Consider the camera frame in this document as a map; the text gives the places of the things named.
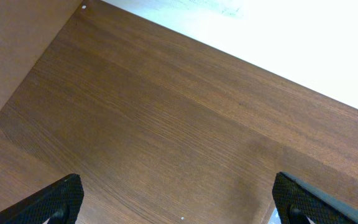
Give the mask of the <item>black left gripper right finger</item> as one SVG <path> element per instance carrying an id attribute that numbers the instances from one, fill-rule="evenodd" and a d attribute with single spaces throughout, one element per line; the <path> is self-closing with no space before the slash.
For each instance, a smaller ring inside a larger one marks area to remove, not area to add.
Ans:
<path id="1" fill-rule="evenodd" d="M 287 173 L 276 174 L 272 196 L 284 224 L 358 224 L 358 210 Z"/>

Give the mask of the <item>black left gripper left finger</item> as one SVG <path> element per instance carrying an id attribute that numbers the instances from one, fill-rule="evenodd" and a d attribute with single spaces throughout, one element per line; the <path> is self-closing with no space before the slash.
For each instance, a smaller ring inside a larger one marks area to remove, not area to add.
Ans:
<path id="1" fill-rule="evenodd" d="M 84 199 L 78 174 L 69 174 L 0 212 L 0 223 L 75 224 Z"/>

